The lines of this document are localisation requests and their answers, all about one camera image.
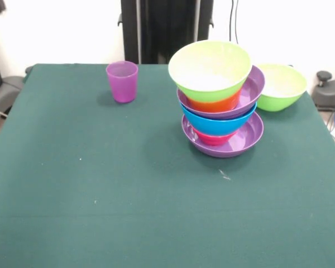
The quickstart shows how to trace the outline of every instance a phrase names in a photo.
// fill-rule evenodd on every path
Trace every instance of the purple plastic cup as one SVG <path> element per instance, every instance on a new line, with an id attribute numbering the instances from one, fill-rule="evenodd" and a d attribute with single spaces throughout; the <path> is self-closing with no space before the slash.
<path id="1" fill-rule="evenodd" d="M 106 72 L 116 102 L 128 103 L 135 99 L 138 66 L 130 61 L 118 61 L 107 66 Z"/>

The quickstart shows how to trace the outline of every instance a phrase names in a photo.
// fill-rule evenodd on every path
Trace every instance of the white wall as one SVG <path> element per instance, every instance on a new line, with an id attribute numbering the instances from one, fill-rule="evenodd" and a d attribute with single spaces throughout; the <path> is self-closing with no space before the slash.
<path id="1" fill-rule="evenodd" d="M 231 1 L 214 1 L 210 38 L 228 39 Z M 6 6 L 0 15 L 3 75 L 23 74 L 34 63 L 124 58 L 120 0 L 6 0 Z M 321 69 L 335 77 L 335 0 L 240 0 L 237 31 L 256 63 L 293 64 L 312 83 Z"/>
<path id="2" fill-rule="evenodd" d="M 0 69 L 24 74 L 35 63 L 108 63 L 124 59 L 120 0 L 5 0 Z"/>

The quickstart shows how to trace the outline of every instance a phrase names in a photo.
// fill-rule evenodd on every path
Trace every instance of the orange bowl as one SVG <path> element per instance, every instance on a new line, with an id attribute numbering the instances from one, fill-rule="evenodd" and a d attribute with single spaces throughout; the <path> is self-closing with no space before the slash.
<path id="1" fill-rule="evenodd" d="M 240 100 L 242 88 L 240 88 L 234 95 L 220 100 L 218 102 L 197 102 L 193 99 L 187 98 L 190 106 L 200 112 L 205 113 L 221 113 L 234 109 Z"/>

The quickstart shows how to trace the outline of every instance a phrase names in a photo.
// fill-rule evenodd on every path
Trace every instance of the purple bowl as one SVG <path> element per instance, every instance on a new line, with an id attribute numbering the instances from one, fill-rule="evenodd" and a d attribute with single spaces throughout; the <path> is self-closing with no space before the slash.
<path id="1" fill-rule="evenodd" d="M 206 145 L 200 140 L 185 116 L 183 116 L 181 124 L 186 137 L 199 151 L 218 158 L 234 157 L 247 151 L 260 140 L 264 129 L 261 117 L 254 112 L 247 123 L 239 128 L 236 134 L 225 144 L 211 146 Z"/>
<path id="2" fill-rule="evenodd" d="M 206 113 L 195 110 L 190 106 L 189 100 L 180 89 L 177 90 L 177 94 L 180 103 L 187 110 L 197 114 L 198 116 L 210 119 L 231 119 L 243 115 L 253 107 L 262 94 L 264 84 L 265 80 L 262 71 L 259 68 L 253 66 L 250 74 L 247 77 L 247 80 L 242 86 L 240 101 L 238 102 L 235 109 L 219 113 Z"/>

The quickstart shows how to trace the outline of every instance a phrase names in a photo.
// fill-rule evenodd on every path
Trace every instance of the stack of bowls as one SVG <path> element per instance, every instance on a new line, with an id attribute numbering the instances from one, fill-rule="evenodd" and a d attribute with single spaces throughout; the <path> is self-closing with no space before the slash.
<path id="1" fill-rule="evenodd" d="M 215 157 L 232 157 L 262 136 L 255 113 L 265 80 L 246 51 L 224 41 L 199 41 L 180 49 L 169 62 L 184 112 L 182 127 L 191 143 Z"/>

